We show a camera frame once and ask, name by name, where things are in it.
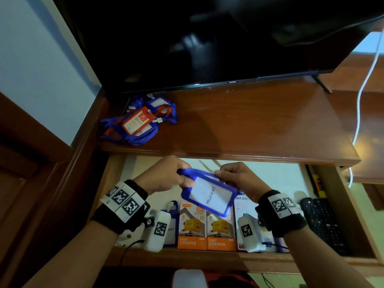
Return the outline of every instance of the white cable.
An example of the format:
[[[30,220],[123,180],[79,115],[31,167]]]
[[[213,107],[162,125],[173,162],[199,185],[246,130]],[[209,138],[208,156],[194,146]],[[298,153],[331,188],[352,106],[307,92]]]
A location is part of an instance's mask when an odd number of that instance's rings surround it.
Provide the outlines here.
[[[357,122],[356,122],[355,135],[353,136],[353,140],[352,140],[352,145],[355,145],[356,140],[357,140],[358,135],[359,135],[359,130],[360,130],[360,99],[361,99],[361,94],[362,94],[362,91],[364,90],[364,87],[365,87],[366,83],[369,80],[369,77],[371,76],[371,74],[373,72],[373,69],[375,68],[377,59],[379,58],[380,42],[381,42],[381,37],[383,35],[383,32],[384,32],[384,28],[382,29],[382,31],[381,31],[381,33],[379,35],[379,41],[377,42],[377,46],[376,46],[375,58],[373,59],[371,68],[369,69],[368,74],[365,77],[364,82],[362,82],[362,85],[361,85],[361,87],[359,89],[359,92],[358,92],[358,98],[357,98],[357,101],[356,101],[356,104],[357,104],[356,105],[356,118],[357,118]],[[352,173],[352,168],[348,168],[348,170],[349,170],[349,183],[348,183],[348,187],[350,188],[352,186],[352,183],[353,183],[353,173]]]

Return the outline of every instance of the tv stand leg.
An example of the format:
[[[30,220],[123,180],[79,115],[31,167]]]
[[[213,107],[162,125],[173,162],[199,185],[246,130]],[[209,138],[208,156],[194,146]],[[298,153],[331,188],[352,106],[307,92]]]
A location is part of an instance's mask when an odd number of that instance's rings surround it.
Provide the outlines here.
[[[324,83],[320,80],[319,75],[314,75],[314,76],[311,76],[311,77],[313,77],[313,79],[315,80],[315,82],[316,82],[317,84],[319,84],[320,87],[322,87],[323,90],[324,90],[325,92],[327,92],[328,94],[332,94],[332,93],[333,93],[333,92],[331,91],[331,89],[329,89],[326,85],[324,85]]]

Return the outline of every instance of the television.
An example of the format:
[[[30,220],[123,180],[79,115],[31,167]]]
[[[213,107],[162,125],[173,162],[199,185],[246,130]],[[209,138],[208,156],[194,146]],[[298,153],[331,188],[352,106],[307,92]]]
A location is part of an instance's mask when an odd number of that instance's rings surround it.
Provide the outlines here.
[[[332,72],[384,19],[379,0],[54,0],[106,91]]]

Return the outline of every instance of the black cable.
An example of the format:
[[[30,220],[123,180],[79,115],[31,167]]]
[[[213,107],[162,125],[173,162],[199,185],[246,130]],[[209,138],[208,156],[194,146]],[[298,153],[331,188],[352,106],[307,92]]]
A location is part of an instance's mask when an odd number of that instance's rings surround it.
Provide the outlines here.
[[[262,276],[263,276],[264,282],[265,282],[265,284],[268,286],[268,288],[275,288],[275,286],[273,286],[272,283],[271,283],[270,281],[268,281],[267,278],[264,277],[263,273],[262,273]]]
[[[269,242],[262,242],[262,245],[272,245],[272,246],[275,246],[275,247],[278,247],[278,248],[285,248],[286,250],[288,250],[287,247],[284,247],[282,245],[275,245],[274,243],[269,243]]]
[[[132,247],[133,245],[135,245],[135,244],[137,244],[137,243],[143,243],[143,242],[144,242],[144,240],[137,240],[137,241],[131,243],[131,244],[125,249],[125,251],[122,253],[122,256],[121,256],[121,259],[120,259],[120,262],[119,262],[119,267],[121,266],[122,259],[124,258],[124,256],[125,256],[127,250],[128,250],[130,247]]]

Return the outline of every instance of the forearm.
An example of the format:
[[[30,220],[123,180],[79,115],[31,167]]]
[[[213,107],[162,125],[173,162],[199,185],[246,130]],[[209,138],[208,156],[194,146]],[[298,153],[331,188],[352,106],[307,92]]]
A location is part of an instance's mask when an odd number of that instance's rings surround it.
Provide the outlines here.
[[[308,287],[372,288],[362,275],[308,227],[288,232],[284,240]]]
[[[24,287],[92,287],[117,239],[116,233],[91,221]]]

